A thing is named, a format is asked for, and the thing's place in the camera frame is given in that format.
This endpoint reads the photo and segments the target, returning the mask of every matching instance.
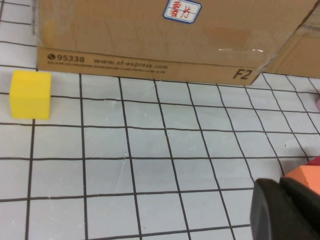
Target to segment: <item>orange object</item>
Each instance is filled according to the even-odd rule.
[[[286,177],[297,180],[320,195],[320,166],[299,166],[292,172],[289,172]]]

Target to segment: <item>black object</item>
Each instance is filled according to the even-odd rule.
[[[320,195],[289,177],[257,179],[250,222],[253,240],[320,240]]]

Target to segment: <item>yellow cube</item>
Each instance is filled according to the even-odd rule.
[[[50,118],[51,73],[15,70],[10,89],[12,117]]]

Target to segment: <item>cardboard box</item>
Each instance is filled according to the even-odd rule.
[[[250,85],[319,2],[197,1],[38,0],[38,68]]]
[[[320,7],[279,51],[266,72],[320,78]]]

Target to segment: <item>white grid floor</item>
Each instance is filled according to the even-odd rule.
[[[11,118],[36,71],[28,0],[0,11],[0,239],[250,240],[253,182],[320,155],[319,79],[250,87],[52,73],[49,121]]]

